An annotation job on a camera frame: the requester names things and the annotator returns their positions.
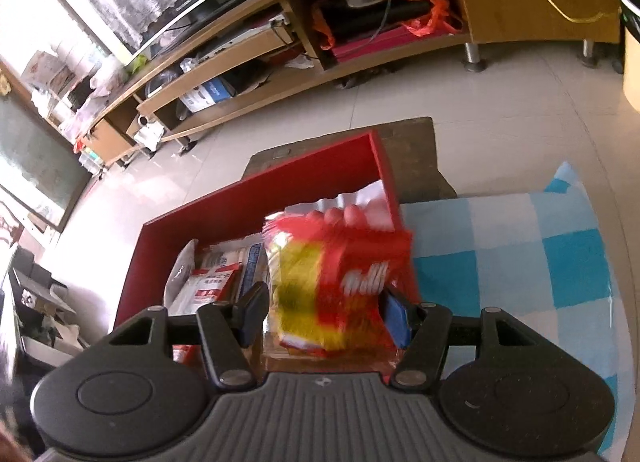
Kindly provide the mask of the red yellow snack packet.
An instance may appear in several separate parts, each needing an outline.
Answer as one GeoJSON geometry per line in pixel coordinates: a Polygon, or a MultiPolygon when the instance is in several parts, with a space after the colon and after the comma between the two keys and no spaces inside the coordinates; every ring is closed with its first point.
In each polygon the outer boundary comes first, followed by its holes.
{"type": "Polygon", "coordinates": [[[280,213],[262,240],[270,277],[270,330],[281,346],[335,357],[395,348],[380,312],[380,294],[407,294],[411,234],[328,223],[280,213]]]}

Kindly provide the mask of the white blue snack packet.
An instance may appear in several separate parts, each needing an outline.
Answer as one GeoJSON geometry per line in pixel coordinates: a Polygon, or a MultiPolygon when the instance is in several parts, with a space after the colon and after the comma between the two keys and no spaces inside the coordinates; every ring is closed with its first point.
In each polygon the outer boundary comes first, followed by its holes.
{"type": "Polygon", "coordinates": [[[230,300],[226,302],[236,302],[256,282],[269,282],[266,251],[258,234],[198,247],[196,250],[195,266],[199,269],[233,263],[241,263],[242,267],[234,279],[230,300]]]}

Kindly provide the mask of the red white snack packet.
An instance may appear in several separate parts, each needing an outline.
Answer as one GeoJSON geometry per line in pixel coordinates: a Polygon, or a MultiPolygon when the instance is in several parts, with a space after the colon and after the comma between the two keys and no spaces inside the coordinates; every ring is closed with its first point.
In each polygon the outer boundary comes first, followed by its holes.
{"type": "Polygon", "coordinates": [[[234,279],[241,267],[241,263],[233,263],[195,269],[168,307],[168,314],[194,315],[204,305],[230,300],[234,279]]]}

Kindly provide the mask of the clear cracker packet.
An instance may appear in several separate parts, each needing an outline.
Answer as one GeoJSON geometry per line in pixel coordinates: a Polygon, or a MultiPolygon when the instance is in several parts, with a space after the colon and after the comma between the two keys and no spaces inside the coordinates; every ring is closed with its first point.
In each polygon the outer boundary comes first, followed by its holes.
{"type": "Polygon", "coordinates": [[[269,371],[380,372],[389,375],[400,350],[378,312],[378,297],[349,301],[322,276],[326,248],[292,241],[268,248],[270,306],[262,364],[269,371]]]}

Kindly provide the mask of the grey newspaper-print packet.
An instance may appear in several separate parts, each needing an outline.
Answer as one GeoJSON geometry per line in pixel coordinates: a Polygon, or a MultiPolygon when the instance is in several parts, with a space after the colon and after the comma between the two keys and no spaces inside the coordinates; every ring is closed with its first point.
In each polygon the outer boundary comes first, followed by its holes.
{"type": "Polygon", "coordinates": [[[191,273],[195,268],[195,251],[197,246],[198,239],[192,239],[178,254],[177,260],[171,268],[170,274],[165,283],[163,304],[166,308],[169,308],[174,304],[186,283],[186,280],[191,276],[191,273]]]}

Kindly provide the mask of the red cardboard box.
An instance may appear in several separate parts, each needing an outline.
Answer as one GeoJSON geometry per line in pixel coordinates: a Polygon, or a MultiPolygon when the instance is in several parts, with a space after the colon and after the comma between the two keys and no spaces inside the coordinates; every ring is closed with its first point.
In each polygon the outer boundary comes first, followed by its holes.
{"type": "Polygon", "coordinates": [[[418,296],[380,137],[367,132],[270,167],[146,223],[116,318],[233,311],[260,371],[389,375],[407,338],[390,333],[385,289],[418,296]],[[265,317],[236,308],[265,283],[265,317]]]}

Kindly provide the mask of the sausage packet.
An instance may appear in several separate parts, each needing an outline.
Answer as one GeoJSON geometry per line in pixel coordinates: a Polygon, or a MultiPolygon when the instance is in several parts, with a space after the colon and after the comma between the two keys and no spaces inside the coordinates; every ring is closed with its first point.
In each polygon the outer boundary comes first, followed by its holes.
{"type": "Polygon", "coordinates": [[[289,205],[285,213],[323,215],[327,223],[345,224],[378,230],[396,229],[390,197],[382,181],[376,181],[353,193],[340,193],[334,198],[289,205]]]}

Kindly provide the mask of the blue white checkered tablecloth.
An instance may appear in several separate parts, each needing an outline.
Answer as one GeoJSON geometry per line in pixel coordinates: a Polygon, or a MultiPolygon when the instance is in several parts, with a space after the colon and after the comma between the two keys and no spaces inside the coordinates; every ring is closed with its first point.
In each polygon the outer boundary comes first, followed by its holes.
{"type": "Polygon", "coordinates": [[[599,450],[622,460],[634,414],[634,358],[620,289],[587,190],[570,163],[533,193],[416,202],[423,300],[458,316],[500,307],[600,375],[616,410],[599,450]]]}

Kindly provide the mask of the brown floor mat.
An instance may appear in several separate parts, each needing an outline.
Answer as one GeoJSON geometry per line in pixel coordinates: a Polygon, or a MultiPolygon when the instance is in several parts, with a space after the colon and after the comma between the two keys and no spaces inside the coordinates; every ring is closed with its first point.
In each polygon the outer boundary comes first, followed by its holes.
{"type": "Polygon", "coordinates": [[[375,131],[380,137],[401,204],[457,198],[454,187],[439,171],[435,128],[431,117],[358,127],[266,149],[250,157],[242,179],[262,173],[288,159],[369,131],[375,131]]]}

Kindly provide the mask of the blue white box on shelf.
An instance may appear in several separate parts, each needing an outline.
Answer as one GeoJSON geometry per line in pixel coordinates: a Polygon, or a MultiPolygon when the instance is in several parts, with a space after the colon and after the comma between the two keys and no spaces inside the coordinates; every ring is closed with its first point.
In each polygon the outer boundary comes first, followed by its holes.
{"type": "Polygon", "coordinates": [[[192,114],[235,97],[238,91],[225,78],[217,77],[179,97],[192,114]]]}

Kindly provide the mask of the wooden TV stand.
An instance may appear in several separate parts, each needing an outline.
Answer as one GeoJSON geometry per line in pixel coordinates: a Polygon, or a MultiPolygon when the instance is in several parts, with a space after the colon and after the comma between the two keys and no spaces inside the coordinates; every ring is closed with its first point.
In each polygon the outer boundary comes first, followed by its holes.
{"type": "Polygon", "coordinates": [[[618,41],[618,0],[239,0],[189,24],[116,92],[78,147],[104,163],[406,57],[461,45],[618,41]]]}

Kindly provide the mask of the orange plastic bag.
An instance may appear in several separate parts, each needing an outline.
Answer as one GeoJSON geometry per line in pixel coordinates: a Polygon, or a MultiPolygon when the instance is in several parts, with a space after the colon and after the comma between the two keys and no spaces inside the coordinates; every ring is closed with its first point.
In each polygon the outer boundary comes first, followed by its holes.
{"type": "Polygon", "coordinates": [[[312,4],[310,19],[326,51],[358,37],[376,40],[397,27],[419,39],[463,29],[452,0],[318,0],[312,4]]]}

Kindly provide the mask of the yellow waste bin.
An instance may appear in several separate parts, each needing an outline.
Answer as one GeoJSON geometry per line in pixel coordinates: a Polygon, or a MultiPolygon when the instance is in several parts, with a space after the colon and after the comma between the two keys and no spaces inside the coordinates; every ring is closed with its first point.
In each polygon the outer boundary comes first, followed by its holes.
{"type": "Polygon", "coordinates": [[[639,0],[620,0],[625,26],[623,92],[629,105],[640,111],[639,0]]]}

